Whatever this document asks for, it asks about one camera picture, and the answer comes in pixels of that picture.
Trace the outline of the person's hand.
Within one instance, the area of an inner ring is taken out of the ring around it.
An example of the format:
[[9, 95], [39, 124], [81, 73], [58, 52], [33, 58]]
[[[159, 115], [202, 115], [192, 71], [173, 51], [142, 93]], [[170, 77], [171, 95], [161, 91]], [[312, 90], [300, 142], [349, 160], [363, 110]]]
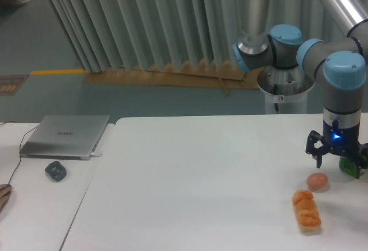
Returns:
[[11, 196], [13, 187], [10, 184], [1, 184], [0, 186], [0, 210], [8, 202]]

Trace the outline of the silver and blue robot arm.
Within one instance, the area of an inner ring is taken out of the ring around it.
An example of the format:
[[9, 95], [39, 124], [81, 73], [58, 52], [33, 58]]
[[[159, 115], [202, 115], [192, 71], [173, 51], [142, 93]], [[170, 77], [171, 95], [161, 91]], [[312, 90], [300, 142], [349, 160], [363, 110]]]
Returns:
[[367, 145], [359, 142], [363, 88], [367, 79], [367, 10], [360, 0], [321, 0], [344, 33], [343, 41], [303, 41], [299, 28], [277, 25], [265, 30], [269, 0], [246, 0], [243, 32], [233, 52], [248, 72], [272, 66], [305, 77], [324, 90], [323, 132], [311, 131], [305, 151], [318, 167], [324, 155], [340, 157], [340, 168], [359, 178], [367, 168]]

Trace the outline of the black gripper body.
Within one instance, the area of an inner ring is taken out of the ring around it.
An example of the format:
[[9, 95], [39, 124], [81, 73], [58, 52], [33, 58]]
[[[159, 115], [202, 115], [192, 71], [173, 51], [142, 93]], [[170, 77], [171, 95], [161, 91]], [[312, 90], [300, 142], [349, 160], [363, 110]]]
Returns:
[[323, 151], [342, 157], [353, 158], [359, 150], [360, 123], [350, 128], [341, 128], [338, 121], [332, 125], [323, 122], [321, 143]]

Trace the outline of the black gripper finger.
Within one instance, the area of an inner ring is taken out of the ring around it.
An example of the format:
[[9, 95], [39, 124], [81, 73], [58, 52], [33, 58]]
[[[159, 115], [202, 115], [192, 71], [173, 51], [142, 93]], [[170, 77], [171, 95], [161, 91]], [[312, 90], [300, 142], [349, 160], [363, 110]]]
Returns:
[[359, 179], [367, 169], [367, 143], [360, 144], [359, 149], [348, 158], [349, 166], [347, 173]]
[[324, 137], [315, 130], [311, 130], [307, 136], [305, 152], [316, 160], [316, 168], [321, 167], [323, 156], [330, 150], [331, 145], [325, 141]]

